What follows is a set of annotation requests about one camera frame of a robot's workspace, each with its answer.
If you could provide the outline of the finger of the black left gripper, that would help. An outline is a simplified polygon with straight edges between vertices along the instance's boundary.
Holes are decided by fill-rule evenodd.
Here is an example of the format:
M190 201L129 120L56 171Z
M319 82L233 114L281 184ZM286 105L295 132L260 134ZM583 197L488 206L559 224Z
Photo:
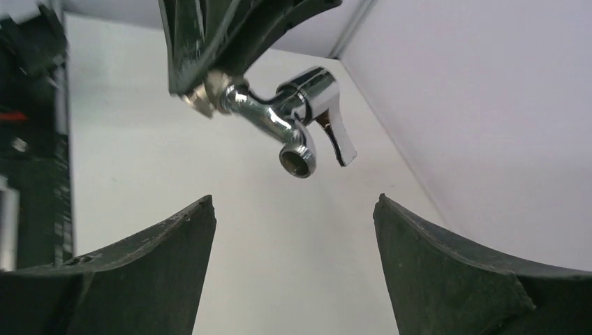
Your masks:
M258 1L159 1L168 52L168 90L198 86Z
M244 75L262 54L297 25L341 1L262 1L230 39L217 59L217 68L229 75Z

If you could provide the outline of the threaded metal pipe fitting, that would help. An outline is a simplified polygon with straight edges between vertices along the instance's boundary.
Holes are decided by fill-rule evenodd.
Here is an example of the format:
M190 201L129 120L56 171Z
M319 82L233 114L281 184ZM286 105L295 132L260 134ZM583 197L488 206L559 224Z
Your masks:
M225 90L236 81L236 77L220 70L211 70L207 73L202 84L180 98L206 118L212 119L216 112L229 115L231 112L222 107L221 101L225 96Z

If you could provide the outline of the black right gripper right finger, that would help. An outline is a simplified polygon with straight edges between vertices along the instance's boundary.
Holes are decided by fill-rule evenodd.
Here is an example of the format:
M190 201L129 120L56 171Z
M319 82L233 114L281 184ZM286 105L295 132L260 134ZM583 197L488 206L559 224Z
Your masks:
M373 221L400 334L590 334L591 273L508 255L386 195Z

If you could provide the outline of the chrome water faucet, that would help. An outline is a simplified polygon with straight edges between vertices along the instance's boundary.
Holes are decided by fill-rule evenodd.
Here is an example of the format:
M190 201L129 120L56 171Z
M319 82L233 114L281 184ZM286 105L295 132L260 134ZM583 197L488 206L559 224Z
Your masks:
M341 116L339 84L326 68L310 68L280 84L270 99L255 95L246 82L234 81L219 102L223 111L245 118L280 142L280 164L294 177L306 179L316 170L316 149L307 130L313 122L324 130L340 166L357 157Z

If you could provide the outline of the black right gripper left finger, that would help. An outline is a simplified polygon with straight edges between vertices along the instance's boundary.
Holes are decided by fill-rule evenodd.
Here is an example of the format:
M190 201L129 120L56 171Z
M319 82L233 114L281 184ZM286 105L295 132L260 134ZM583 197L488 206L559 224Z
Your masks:
M216 218L206 195L63 265L1 273L2 334L191 334Z

